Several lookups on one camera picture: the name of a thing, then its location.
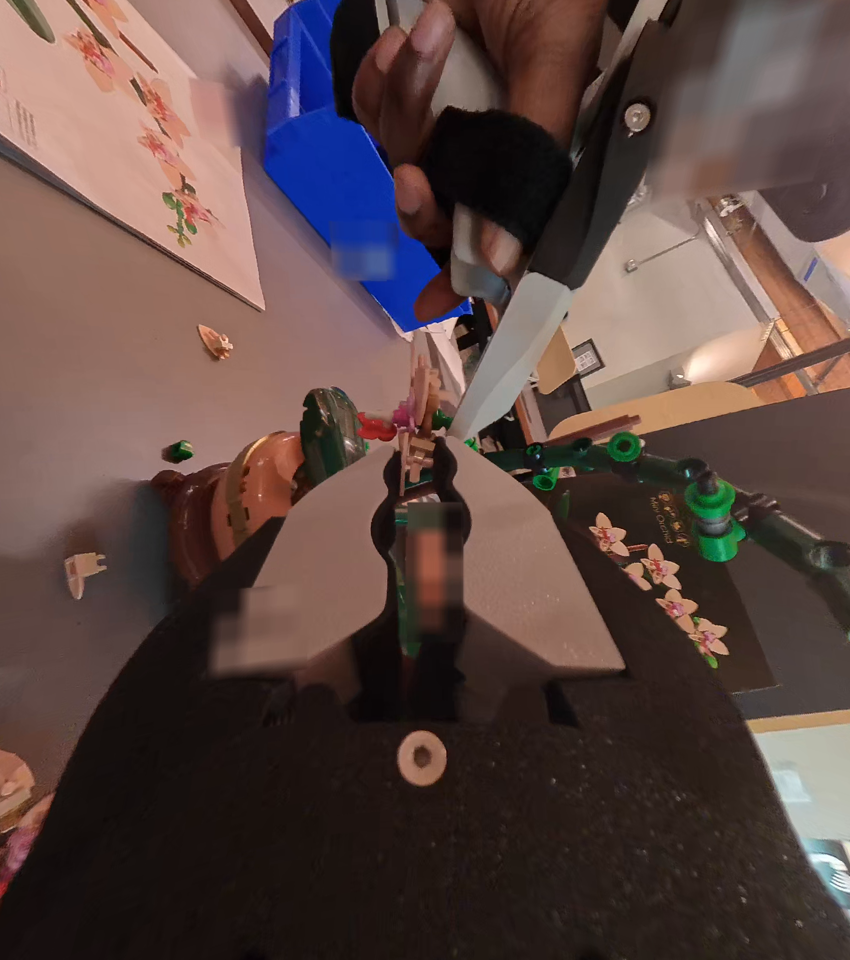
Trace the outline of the orchid instruction booklet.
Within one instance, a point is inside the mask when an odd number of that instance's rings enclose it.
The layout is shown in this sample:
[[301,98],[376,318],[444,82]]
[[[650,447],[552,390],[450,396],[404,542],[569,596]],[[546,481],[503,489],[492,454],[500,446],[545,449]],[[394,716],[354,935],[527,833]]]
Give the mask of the orchid instruction booklet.
[[0,152],[263,310],[242,140],[142,2],[0,1]]

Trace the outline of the black orchid product box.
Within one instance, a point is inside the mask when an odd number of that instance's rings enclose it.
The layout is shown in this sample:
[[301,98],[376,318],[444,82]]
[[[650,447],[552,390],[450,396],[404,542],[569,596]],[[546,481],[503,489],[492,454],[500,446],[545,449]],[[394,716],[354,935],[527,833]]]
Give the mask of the black orchid product box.
[[[782,512],[830,542],[850,544],[850,389],[678,426],[647,438],[647,451],[671,459],[697,458],[733,486],[778,501]],[[600,551],[584,544],[587,528],[604,513],[637,536],[623,510],[637,499],[649,507],[653,489],[612,473],[578,470],[560,482],[571,490],[563,537],[608,622],[625,660],[625,684],[663,690],[675,705],[691,683],[708,692],[693,702],[714,706],[723,682],[748,719],[850,710],[850,640],[807,578],[752,540],[729,563],[676,553],[682,594],[700,615],[728,627],[729,655],[712,668],[695,643],[656,603]]]

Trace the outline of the pink beige brick orchid flower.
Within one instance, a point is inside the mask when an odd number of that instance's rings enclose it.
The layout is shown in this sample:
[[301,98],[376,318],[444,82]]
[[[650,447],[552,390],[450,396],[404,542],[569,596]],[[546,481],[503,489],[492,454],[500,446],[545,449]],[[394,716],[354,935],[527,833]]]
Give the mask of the pink beige brick orchid flower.
[[400,456],[399,492],[427,482],[434,465],[437,434],[452,424],[441,408],[448,398],[440,370],[418,354],[411,364],[407,397],[389,414],[358,413],[359,438],[365,442],[395,443]]

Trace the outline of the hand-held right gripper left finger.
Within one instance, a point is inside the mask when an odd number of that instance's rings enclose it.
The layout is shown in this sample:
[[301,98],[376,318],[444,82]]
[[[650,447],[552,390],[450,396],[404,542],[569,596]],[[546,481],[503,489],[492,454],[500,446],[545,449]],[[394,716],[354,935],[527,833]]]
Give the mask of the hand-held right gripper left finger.
[[290,509],[248,592],[249,666],[358,695],[351,637],[385,607],[388,564],[372,521],[394,453],[375,448]]

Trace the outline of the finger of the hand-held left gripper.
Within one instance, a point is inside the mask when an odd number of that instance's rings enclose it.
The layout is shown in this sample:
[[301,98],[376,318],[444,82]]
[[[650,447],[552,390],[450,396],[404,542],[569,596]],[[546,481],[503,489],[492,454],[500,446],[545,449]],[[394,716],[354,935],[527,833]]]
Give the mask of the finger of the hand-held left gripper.
[[510,410],[573,297],[564,284],[533,271],[526,273],[455,412],[450,437],[465,441]]

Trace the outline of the person's left hand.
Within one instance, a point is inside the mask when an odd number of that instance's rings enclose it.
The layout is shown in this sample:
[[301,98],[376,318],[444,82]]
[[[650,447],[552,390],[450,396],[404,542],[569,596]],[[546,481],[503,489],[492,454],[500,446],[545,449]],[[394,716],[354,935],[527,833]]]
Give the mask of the person's left hand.
[[[330,41],[335,111],[377,142],[402,229],[442,266],[415,302],[420,322],[463,300],[447,262],[457,207],[478,218],[482,267],[516,284],[572,173],[605,16],[605,2],[424,2],[407,30],[379,31],[374,2],[339,4]],[[463,39],[493,67],[504,109],[433,113]]]

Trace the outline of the grey desk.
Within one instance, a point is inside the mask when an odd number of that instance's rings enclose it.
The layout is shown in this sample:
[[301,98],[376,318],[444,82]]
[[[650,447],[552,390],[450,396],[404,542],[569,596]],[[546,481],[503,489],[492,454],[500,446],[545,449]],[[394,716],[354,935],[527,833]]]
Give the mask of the grey desk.
[[[170,598],[161,451],[192,469],[298,426],[311,388],[383,409],[410,344],[339,277],[264,174],[268,64],[229,2],[142,2],[203,80],[233,87],[265,310],[238,301],[0,158],[0,749],[51,791],[91,712]],[[196,331],[234,345],[217,361]],[[83,597],[65,558],[107,570]]]

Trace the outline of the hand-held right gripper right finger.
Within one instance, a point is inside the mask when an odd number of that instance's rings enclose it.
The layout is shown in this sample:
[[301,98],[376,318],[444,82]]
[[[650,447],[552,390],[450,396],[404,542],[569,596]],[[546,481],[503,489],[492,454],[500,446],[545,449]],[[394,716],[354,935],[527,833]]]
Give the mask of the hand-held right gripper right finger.
[[624,661],[549,510],[457,438],[453,488],[468,509],[459,714],[498,714],[514,691],[613,676]]

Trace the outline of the brick orchid plant model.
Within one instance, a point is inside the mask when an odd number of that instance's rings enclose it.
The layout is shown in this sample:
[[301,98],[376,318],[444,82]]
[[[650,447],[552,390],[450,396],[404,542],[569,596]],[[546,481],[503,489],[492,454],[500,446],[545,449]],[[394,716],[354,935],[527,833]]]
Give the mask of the brick orchid plant model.
[[[157,473],[151,486],[169,510],[169,548],[179,576],[197,586],[263,523],[284,518],[318,484],[362,459],[368,441],[359,438],[358,413],[343,390],[311,390],[298,431],[268,433],[231,462],[191,474]],[[554,489],[565,470],[659,486],[661,510],[673,515],[678,506],[689,512],[691,546],[702,558],[727,563],[747,540],[763,547],[810,582],[850,641],[850,544],[803,527],[774,499],[732,486],[706,462],[653,456],[630,429],[485,457],[544,492]],[[431,479],[404,495],[424,497]]]

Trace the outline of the small white brick piece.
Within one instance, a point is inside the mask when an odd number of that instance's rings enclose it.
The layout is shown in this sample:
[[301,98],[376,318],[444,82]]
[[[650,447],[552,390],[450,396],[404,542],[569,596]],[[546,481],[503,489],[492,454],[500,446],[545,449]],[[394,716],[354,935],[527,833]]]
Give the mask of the small white brick piece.
[[98,573],[107,570],[106,557],[95,551],[73,554],[63,561],[67,586],[71,597],[78,601],[85,591],[86,581]]

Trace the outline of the blue plastic bin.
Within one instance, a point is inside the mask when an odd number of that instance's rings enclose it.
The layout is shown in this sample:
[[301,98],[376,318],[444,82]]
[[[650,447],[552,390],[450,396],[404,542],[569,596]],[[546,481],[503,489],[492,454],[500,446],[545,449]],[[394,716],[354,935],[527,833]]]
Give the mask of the blue plastic bin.
[[296,2],[276,19],[263,169],[398,330],[439,267],[398,224],[393,177],[376,142],[335,109],[331,33],[338,2]]

